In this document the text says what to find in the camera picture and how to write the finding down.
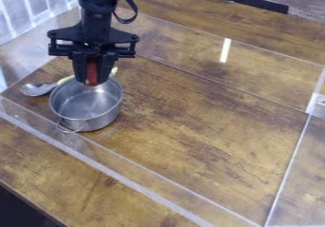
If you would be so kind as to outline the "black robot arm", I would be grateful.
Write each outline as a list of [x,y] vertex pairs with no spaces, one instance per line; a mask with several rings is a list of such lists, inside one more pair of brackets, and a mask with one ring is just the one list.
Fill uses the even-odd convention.
[[134,0],[79,0],[80,22],[47,32],[48,54],[72,61],[76,81],[96,86],[107,82],[119,58],[134,58],[139,37],[112,27],[112,17],[120,24],[138,18]]

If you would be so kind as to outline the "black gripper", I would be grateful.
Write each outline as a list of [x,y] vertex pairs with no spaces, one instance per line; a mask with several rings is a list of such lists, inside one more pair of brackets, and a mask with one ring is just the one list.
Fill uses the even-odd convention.
[[75,78],[82,84],[87,80],[87,55],[102,56],[98,68],[99,84],[107,82],[115,61],[136,56],[139,37],[135,34],[116,28],[108,28],[108,32],[98,31],[96,34],[99,39],[86,37],[82,24],[47,32],[48,54],[72,58]]

